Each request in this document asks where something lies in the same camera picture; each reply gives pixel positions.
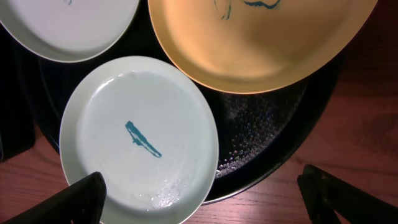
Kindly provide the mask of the yellow plate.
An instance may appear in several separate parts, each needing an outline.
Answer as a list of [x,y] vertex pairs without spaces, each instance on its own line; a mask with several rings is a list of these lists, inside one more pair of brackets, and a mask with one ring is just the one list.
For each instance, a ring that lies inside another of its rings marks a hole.
[[253,94],[291,85],[338,55],[377,0],[149,0],[161,47],[214,90]]

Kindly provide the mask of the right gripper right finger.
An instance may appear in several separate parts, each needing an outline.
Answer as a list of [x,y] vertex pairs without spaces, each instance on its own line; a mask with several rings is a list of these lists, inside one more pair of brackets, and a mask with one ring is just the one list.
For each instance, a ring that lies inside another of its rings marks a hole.
[[307,164],[297,177],[312,223],[397,223],[397,207]]

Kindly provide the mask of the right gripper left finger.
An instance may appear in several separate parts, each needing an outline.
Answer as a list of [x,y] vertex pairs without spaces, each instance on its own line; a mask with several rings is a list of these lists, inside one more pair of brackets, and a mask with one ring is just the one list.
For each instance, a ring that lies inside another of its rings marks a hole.
[[94,172],[4,224],[99,224],[106,193],[103,176]]

